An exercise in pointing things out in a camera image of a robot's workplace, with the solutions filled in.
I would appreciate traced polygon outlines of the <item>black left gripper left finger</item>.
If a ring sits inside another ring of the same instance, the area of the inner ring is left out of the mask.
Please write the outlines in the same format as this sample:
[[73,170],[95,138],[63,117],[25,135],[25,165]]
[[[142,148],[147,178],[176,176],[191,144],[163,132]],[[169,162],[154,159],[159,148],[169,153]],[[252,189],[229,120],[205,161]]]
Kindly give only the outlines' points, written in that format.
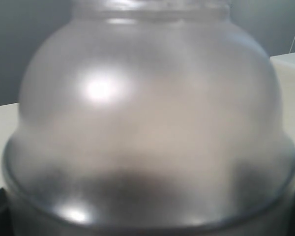
[[3,188],[0,188],[0,236],[14,236],[7,197]]

